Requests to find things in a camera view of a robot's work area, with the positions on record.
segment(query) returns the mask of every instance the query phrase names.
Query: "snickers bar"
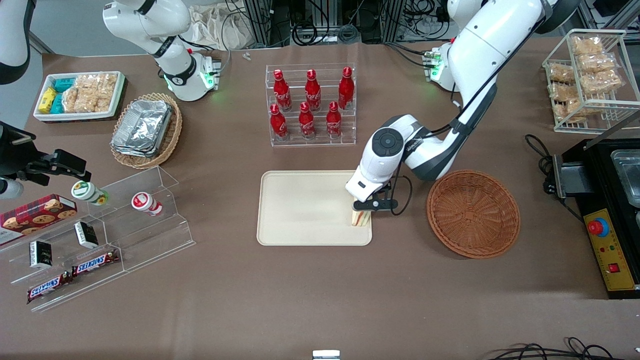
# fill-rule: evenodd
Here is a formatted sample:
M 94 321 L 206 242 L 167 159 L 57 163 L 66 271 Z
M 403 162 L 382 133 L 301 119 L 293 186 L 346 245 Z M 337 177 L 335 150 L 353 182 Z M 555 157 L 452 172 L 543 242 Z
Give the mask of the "snickers bar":
M 27 291 L 27 304 L 34 301 L 38 297 L 45 295 L 46 293 L 53 291 L 64 284 L 68 284 L 73 281 L 73 277 L 71 273 L 68 271 L 63 272 L 57 277 L 45 282 L 44 284 L 38 285 L 33 289 Z
M 71 274 L 73 275 L 73 277 L 78 276 L 79 274 L 83 273 L 83 272 L 88 272 L 91 271 L 95 268 L 98 268 L 102 265 L 106 265 L 109 263 L 112 263 L 114 261 L 118 261 L 120 260 L 120 258 L 118 257 L 118 253 L 117 250 L 113 249 L 109 252 L 107 252 L 106 254 L 100 255 L 95 259 L 91 259 L 89 261 L 85 261 L 84 263 L 81 263 L 78 266 L 72 266 L 71 267 Z

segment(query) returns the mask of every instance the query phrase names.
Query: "wicker basket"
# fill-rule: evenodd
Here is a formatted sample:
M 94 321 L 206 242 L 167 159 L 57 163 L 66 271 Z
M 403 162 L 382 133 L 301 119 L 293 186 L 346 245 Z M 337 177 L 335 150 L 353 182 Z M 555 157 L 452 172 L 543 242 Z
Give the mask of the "wicker basket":
M 431 188 L 426 207 L 440 241 L 468 258 L 502 255 L 520 232 L 520 212 L 513 196 L 482 172 L 460 170 L 445 175 Z
M 128 167 L 144 170 L 146 168 L 152 168 L 156 165 L 164 163 L 169 158 L 169 156 L 171 156 L 171 153 L 175 149 L 175 146 L 178 144 L 178 137 L 180 137 L 180 131 L 182 130 L 182 115 L 180 114 L 178 104 L 176 104 L 175 100 L 173 100 L 168 95 L 153 93 L 142 95 L 141 97 L 137 98 L 137 100 L 162 100 L 171 105 L 173 110 L 171 113 L 171 118 L 169 119 L 169 125 L 167 126 L 166 132 L 164 133 L 162 144 L 160 145 L 159 154 L 156 157 L 143 158 L 141 156 L 124 155 L 115 151 L 114 148 L 111 148 L 111 153 L 113 153 L 113 156 L 119 163 L 127 165 Z M 127 107 L 121 112 L 115 129 L 113 130 L 113 134 L 118 131 L 118 127 L 122 123 L 122 118 L 124 118 L 124 114 L 127 113 L 127 110 L 129 110 L 131 104 L 133 104 L 133 101 L 130 102 L 129 105 L 127 105 Z

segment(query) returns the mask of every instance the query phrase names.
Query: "beige tray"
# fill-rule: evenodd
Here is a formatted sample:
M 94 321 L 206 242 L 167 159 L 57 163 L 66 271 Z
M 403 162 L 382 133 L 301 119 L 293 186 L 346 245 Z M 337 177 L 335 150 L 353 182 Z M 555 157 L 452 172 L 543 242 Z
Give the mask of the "beige tray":
M 369 225 L 351 226 L 352 170 L 267 171 L 260 184 L 258 242 L 263 245 L 363 246 Z

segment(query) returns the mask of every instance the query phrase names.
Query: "clear acrylic display stand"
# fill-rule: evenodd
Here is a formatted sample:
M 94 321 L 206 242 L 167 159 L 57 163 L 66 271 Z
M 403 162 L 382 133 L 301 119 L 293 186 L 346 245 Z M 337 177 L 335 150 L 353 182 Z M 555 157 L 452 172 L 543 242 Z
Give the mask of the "clear acrylic display stand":
M 187 220 L 178 213 L 170 188 L 178 182 L 160 167 L 144 170 L 102 189 L 109 193 L 104 206 L 94 206 L 77 200 L 79 214 L 86 209 L 87 215 L 79 215 L 60 222 L 53 229 L 26 236 L 0 250 L 0 259 L 10 264 L 11 283 L 27 291 L 64 271 L 71 271 L 85 261 L 116 249 L 120 261 L 96 268 L 74 278 L 46 295 L 31 301 L 32 311 L 45 311 L 53 306 L 80 296 L 145 265 L 165 258 L 195 244 Z M 138 192 L 148 192 L 163 205 L 162 212 L 155 217 L 133 209 L 131 198 Z M 99 246 L 87 249 L 80 246 L 74 224 L 78 221 L 93 226 Z M 53 266 L 47 269 L 29 267 L 29 243 L 44 241 L 51 244 Z
M 342 110 L 342 136 L 338 139 L 330 139 L 326 133 L 326 114 L 329 112 L 329 102 L 338 101 L 338 84 L 342 79 L 342 69 L 345 67 L 353 69 L 353 83 L 355 91 L 353 92 L 353 105 Z M 273 93 L 273 71 L 282 70 L 284 79 L 289 84 L 291 92 L 291 110 L 283 111 L 282 115 L 287 119 L 287 129 L 289 130 L 289 139 L 286 141 L 278 141 L 275 138 L 269 119 L 271 114 L 269 107 L 276 104 L 276 97 Z M 302 137 L 298 116 L 300 115 L 300 103 L 306 100 L 305 85 L 307 84 L 307 70 L 316 70 L 316 78 L 321 87 L 322 103 L 319 111 L 313 112 L 314 126 L 316 127 L 316 137 L 313 140 L 306 140 Z M 331 64 L 297 64 L 297 65 L 267 65 L 266 71 L 266 95 L 267 95 L 267 124 L 269 127 L 269 137 L 271 146 L 324 146 L 324 145 L 353 145 L 356 143 L 356 93 L 358 84 L 356 82 L 356 64 L 355 63 L 331 63 Z

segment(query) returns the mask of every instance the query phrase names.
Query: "brown tablecloth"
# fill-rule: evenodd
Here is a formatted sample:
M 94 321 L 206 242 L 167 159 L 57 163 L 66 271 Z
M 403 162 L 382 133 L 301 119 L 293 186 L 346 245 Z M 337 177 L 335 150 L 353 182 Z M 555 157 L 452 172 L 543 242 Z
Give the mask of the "brown tablecloth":
M 604 300 L 584 225 L 542 192 L 538 155 L 523 139 L 533 133 L 563 152 L 582 138 L 552 131 L 540 64 L 557 41 L 532 39 L 507 64 L 498 96 L 453 165 L 491 174 L 517 200 L 522 230 L 505 255 L 463 259 L 442 245 L 425 216 L 431 183 L 412 175 L 408 210 L 400 217 L 375 214 L 365 247 L 258 244 L 263 173 L 354 169 L 368 137 L 389 117 L 411 113 L 434 129 L 457 110 L 449 93 L 382 45 L 250 51 L 251 61 L 234 53 L 219 91 L 179 103 L 184 128 L 163 165 L 180 181 L 177 204 L 197 245 L 44 314 L 29 312 L 25 289 L 9 285 L 0 264 L 0 357 L 275 360 L 336 348 L 349 360 L 480 359 L 514 343 L 564 348 L 565 336 L 599 343 L 618 357 L 637 356 L 640 303 Z M 358 143 L 272 149 L 265 65 L 338 61 L 357 62 Z M 122 71 L 129 80 L 125 104 L 168 92 L 156 69 L 151 56 L 44 56 L 45 74 Z M 92 181 L 104 186 L 135 173 L 109 151 L 113 124 L 29 119 L 28 130 L 41 151 L 61 148 L 86 159 Z M 73 181 L 58 176 L 47 188 L 27 184 L 21 200 L 3 201 L 2 208 L 67 194 Z M 406 194 L 403 188 L 397 197 Z

